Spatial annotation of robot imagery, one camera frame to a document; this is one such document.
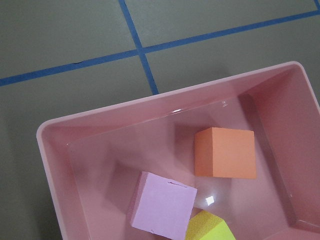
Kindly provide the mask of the orange foam block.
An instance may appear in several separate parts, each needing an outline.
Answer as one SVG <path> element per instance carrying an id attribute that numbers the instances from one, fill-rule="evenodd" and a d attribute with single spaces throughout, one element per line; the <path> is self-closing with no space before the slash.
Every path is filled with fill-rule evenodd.
<path id="1" fill-rule="evenodd" d="M 198 177 L 255 179 L 255 133 L 210 127 L 194 136 L 194 174 Z"/>

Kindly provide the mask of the light pink foam block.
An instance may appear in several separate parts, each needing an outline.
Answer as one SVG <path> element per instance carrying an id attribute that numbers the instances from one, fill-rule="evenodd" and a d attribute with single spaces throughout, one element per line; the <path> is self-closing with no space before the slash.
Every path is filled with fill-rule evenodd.
<path id="1" fill-rule="evenodd" d="M 197 191 L 173 179 L 143 171 L 129 205 L 129 224 L 155 235 L 183 240 Z"/>

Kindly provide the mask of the yellow foam block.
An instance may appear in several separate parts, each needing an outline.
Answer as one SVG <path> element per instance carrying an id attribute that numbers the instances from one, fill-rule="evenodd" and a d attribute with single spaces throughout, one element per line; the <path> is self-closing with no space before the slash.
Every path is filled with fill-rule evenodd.
<path id="1" fill-rule="evenodd" d="M 224 219 L 205 210 L 192 217 L 188 223 L 185 240 L 235 240 Z"/>

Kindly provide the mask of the pink plastic bin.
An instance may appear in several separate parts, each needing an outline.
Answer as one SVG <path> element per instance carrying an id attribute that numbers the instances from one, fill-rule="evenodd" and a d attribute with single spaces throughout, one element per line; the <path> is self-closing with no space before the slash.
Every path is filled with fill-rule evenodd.
<path id="1" fill-rule="evenodd" d="M 251 130 L 256 179 L 194 175 L 194 135 Z M 197 188 L 238 240 L 320 237 L 320 107 L 296 61 L 51 119 L 36 138 L 65 240 L 156 240 L 126 214 L 142 171 Z"/>

